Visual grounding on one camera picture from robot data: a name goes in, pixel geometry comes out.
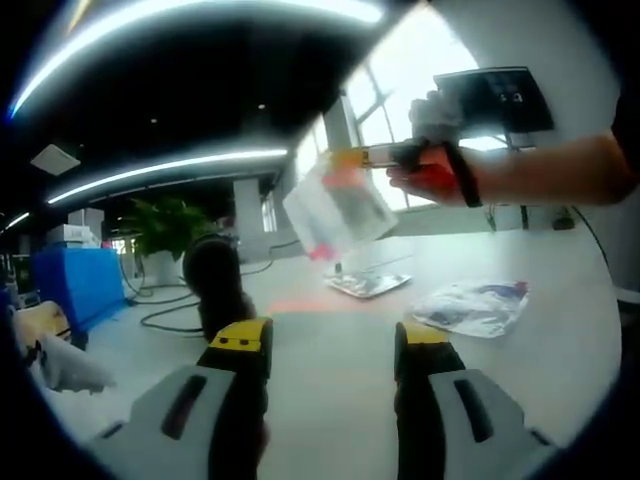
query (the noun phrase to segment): table surface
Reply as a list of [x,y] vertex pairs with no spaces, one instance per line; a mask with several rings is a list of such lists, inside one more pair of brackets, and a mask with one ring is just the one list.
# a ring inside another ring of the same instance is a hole
[[615,380],[621,352],[613,286],[586,229],[393,237],[351,255],[344,271],[385,262],[376,272],[413,279],[369,301],[325,286],[323,267],[306,258],[245,276],[275,322],[261,479],[395,478],[394,326],[412,301],[459,280],[529,283],[529,304],[505,336],[451,342],[522,406],[526,425],[571,442]]

